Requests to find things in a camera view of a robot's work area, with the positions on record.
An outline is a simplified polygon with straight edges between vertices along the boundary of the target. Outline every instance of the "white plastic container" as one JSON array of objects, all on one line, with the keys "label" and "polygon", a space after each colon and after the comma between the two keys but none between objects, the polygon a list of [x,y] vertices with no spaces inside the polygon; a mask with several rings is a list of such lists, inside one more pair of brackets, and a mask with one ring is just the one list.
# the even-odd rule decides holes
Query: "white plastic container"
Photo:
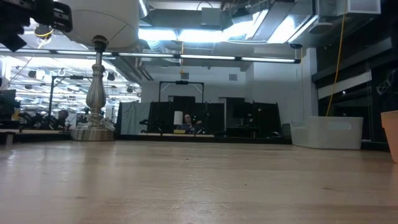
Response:
[{"label": "white plastic container", "polygon": [[361,149],[363,118],[309,117],[292,121],[295,146],[319,149]]}]

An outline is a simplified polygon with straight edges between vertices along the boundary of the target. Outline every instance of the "wooden table surface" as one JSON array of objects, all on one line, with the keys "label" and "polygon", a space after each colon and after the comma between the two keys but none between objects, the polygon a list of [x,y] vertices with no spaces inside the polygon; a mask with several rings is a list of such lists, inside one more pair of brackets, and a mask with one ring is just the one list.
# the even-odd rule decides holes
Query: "wooden table surface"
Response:
[{"label": "wooden table surface", "polygon": [[0,151],[0,224],[396,224],[385,152],[185,142]]}]

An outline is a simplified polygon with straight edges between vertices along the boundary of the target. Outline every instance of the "orange flower pot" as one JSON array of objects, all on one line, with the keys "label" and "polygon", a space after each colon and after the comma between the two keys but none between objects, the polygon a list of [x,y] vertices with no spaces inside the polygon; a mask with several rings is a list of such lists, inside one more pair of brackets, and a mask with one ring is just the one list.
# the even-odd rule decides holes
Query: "orange flower pot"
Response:
[{"label": "orange flower pot", "polygon": [[398,111],[381,113],[381,123],[386,132],[392,160],[398,164]]}]

